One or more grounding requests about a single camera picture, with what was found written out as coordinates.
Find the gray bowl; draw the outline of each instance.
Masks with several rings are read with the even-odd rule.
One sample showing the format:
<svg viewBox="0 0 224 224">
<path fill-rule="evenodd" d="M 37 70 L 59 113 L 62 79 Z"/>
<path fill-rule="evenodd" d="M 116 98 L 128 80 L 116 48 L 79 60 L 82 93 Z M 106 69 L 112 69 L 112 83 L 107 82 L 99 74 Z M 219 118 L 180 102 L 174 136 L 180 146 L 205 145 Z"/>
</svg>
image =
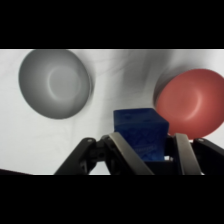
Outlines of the gray bowl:
<svg viewBox="0 0 224 224">
<path fill-rule="evenodd" d="M 90 95 L 90 77 L 79 58 L 68 50 L 38 49 L 23 61 L 19 84 L 27 103 L 53 119 L 74 116 Z"/>
</svg>

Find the red bowl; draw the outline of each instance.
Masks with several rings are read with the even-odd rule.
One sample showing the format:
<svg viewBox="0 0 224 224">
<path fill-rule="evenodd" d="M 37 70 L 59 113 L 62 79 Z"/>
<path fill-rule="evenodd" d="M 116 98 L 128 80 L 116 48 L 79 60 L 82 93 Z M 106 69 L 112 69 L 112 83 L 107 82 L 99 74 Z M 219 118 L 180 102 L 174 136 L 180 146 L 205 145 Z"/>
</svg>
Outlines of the red bowl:
<svg viewBox="0 0 224 224">
<path fill-rule="evenodd" d="M 170 135 L 203 138 L 224 121 L 224 78 L 206 69 L 187 71 L 167 84 L 156 110 L 170 123 Z"/>
</svg>

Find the cube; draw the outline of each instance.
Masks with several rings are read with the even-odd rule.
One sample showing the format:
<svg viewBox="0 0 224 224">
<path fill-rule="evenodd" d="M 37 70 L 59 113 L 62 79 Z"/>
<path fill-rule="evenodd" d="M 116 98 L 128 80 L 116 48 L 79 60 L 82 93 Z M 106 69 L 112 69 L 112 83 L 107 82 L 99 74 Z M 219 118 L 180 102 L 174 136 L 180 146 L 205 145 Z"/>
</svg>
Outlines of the cube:
<svg viewBox="0 0 224 224">
<path fill-rule="evenodd" d="M 114 129 L 145 161 L 163 161 L 169 123 L 154 109 L 114 111 Z"/>
</svg>

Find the white background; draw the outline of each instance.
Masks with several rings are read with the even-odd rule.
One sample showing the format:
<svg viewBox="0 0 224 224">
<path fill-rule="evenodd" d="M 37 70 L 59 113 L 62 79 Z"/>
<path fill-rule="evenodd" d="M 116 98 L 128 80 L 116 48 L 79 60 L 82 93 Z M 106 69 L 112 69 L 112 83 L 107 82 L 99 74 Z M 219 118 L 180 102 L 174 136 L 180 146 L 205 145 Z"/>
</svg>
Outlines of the white background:
<svg viewBox="0 0 224 224">
<path fill-rule="evenodd" d="M 32 49 L 0 49 L 0 168 L 53 174 L 81 139 L 113 132 L 113 111 L 153 107 L 156 86 L 188 69 L 224 76 L 224 50 L 74 50 L 93 92 L 86 107 L 66 120 L 36 113 L 23 99 L 18 72 Z M 224 125 L 206 138 L 224 148 Z M 103 164 L 93 174 L 105 174 Z"/>
</svg>

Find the bowl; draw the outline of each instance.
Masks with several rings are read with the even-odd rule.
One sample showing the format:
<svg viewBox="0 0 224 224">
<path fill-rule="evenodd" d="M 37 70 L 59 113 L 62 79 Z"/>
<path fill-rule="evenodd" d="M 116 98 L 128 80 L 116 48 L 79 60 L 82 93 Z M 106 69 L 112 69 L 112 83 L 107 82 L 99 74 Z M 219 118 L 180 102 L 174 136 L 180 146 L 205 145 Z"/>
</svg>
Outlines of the bowl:
<svg viewBox="0 0 224 224">
<path fill-rule="evenodd" d="M 203 138 L 224 121 L 224 78 L 207 69 L 184 72 L 163 89 L 156 110 L 170 123 L 170 135 Z"/>
<path fill-rule="evenodd" d="M 52 119 L 77 114 L 91 90 L 84 65 L 65 49 L 37 49 L 29 53 L 20 67 L 19 85 L 27 103 Z"/>
</svg>

